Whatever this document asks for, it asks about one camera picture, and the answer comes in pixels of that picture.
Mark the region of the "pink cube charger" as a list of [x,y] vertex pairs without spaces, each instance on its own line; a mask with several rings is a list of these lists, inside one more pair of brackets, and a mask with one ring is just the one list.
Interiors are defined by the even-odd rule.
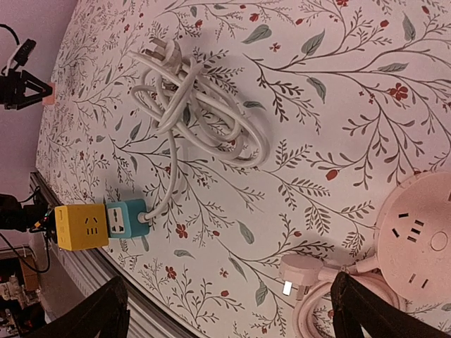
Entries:
[[42,105],[43,106],[52,106],[55,104],[55,95],[56,95],[56,85],[54,82],[50,82],[49,86],[51,88],[51,91],[49,92],[49,95],[45,96],[42,99]]

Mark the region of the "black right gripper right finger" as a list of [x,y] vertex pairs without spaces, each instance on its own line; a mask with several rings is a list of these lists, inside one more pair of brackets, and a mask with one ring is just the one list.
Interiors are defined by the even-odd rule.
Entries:
[[394,308],[347,273],[340,272],[330,289],[333,328],[338,338],[429,338],[445,333]]

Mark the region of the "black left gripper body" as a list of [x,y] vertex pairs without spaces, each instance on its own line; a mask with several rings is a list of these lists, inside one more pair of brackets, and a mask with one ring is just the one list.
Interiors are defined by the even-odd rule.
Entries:
[[21,72],[14,70],[7,75],[1,75],[1,105],[4,105],[5,109],[20,109],[24,97],[21,77]]

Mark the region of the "yellow cube socket adapter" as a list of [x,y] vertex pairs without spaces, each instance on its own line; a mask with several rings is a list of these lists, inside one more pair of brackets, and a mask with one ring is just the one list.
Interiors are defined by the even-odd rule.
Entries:
[[104,204],[73,204],[54,209],[57,244],[66,251],[96,249],[109,244]]

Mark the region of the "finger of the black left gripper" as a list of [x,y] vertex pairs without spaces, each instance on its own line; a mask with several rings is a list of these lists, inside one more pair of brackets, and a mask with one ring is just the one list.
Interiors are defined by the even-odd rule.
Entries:
[[26,70],[21,72],[21,81],[23,87],[21,91],[24,94],[23,100],[20,104],[20,109],[27,108],[33,104],[38,104],[42,102],[42,99],[49,95],[50,86],[35,77],[33,74],[29,73]]

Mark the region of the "teal power strip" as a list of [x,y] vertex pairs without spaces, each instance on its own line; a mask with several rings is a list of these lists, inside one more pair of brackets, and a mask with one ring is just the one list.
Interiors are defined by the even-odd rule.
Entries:
[[139,219],[141,214],[147,213],[143,199],[107,203],[105,207],[109,238],[131,239],[149,234],[149,224]]

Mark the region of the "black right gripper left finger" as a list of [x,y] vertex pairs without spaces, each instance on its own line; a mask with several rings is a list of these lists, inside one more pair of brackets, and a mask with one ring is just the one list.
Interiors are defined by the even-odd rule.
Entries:
[[128,290],[116,276],[57,320],[29,337],[127,337],[130,324]]

